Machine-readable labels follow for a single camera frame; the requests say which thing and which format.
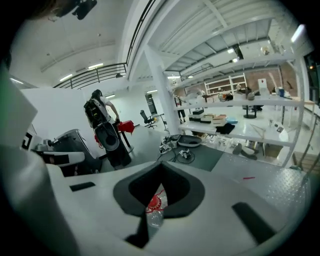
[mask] metal railing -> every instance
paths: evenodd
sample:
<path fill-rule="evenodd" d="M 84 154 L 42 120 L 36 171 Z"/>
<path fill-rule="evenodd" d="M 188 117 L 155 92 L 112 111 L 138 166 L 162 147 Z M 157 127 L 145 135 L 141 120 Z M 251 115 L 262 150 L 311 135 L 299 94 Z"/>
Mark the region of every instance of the metal railing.
<path fill-rule="evenodd" d="M 92 70 L 85 71 L 83 73 L 72 76 L 69 79 L 66 79 L 65 81 L 54 86 L 53 88 L 81 89 L 83 87 L 86 87 L 95 83 L 100 83 L 101 81 L 104 81 L 107 79 L 124 77 L 127 74 L 127 68 L 129 65 L 130 57 L 132 55 L 133 48 L 136 43 L 136 39 L 138 37 L 139 31 L 150 9 L 154 5 L 155 1 L 156 0 L 149 0 L 149 2 L 145 6 L 141 14 L 141 17 L 138 21 L 138 24 L 135 27 L 135 30 L 131 39 L 128 54 L 126 57 L 126 62 L 111 64 L 111 65 L 102 66 Z"/>
<path fill-rule="evenodd" d="M 72 76 L 53 88 L 81 89 L 107 79 L 122 78 L 126 73 L 126 63 L 106 65 Z"/>

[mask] blue object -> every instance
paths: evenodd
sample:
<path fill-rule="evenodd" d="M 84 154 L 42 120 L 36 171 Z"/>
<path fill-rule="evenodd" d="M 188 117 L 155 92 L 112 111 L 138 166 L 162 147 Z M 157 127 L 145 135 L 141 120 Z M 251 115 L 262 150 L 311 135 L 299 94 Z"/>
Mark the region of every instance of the blue object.
<path fill-rule="evenodd" d="M 234 117 L 226 117 L 225 121 L 227 124 L 237 124 L 238 123 L 238 120 L 235 119 Z"/>
<path fill-rule="evenodd" d="M 279 89 L 279 96 L 284 97 L 285 96 L 285 89 Z"/>

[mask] diamond plate surface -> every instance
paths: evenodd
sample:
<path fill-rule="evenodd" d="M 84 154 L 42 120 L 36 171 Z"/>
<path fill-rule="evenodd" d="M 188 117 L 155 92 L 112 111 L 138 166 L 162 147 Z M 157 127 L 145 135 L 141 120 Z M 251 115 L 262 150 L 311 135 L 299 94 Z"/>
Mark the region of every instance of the diamond plate surface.
<path fill-rule="evenodd" d="M 310 183 L 305 173 L 238 155 L 224 153 L 212 170 L 252 190 L 288 220 L 309 204 Z"/>

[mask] office chair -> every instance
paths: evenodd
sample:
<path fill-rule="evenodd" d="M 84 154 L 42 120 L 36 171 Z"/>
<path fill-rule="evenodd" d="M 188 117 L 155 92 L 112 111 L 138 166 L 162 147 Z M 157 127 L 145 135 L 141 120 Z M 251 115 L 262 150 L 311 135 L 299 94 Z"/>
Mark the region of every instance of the office chair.
<path fill-rule="evenodd" d="M 152 116 L 150 116 L 149 118 L 146 116 L 146 113 L 144 110 L 141 110 L 140 111 L 140 115 L 142 116 L 143 120 L 144 120 L 144 123 L 147 124 L 145 127 L 147 128 L 153 128 L 155 129 L 154 127 L 157 126 L 156 124 L 154 124 L 154 118 L 152 118 Z"/>

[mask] person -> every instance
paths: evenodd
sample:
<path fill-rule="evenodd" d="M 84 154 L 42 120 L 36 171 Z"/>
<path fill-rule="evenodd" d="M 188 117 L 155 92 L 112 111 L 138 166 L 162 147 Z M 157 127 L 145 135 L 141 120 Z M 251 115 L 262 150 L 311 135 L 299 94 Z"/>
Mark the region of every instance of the person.
<path fill-rule="evenodd" d="M 109 100 L 107 100 L 105 97 L 103 97 L 102 92 L 97 89 L 95 90 L 92 95 L 91 95 L 91 99 L 98 101 L 102 106 L 105 106 L 102 110 L 103 110 L 103 115 L 105 116 L 105 119 L 113 126 L 117 137 L 119 138 L 119 146 L 116 150 L 113 151 L 107 151 L 107 158 L 110 162 L 110 164 L 113 167 L 122 165 L 122 166 L 126 166 L 127 164 L 129 164 L 131 162 L 131 158 L 128 154 L 128 151 L 125 147 L 125 145 L 123 144 L 122 140 L 121 140 L 121 136 L 118 130 L 118 124 L 120 123 L 120 118 L 119 118 L 119 114 L 118 111 L 115 107 L 115 105 L 113 105 Z M 115 120 L 110 116 L 106 106 L 109 106 L 112 111 L 115 113 Z"/>

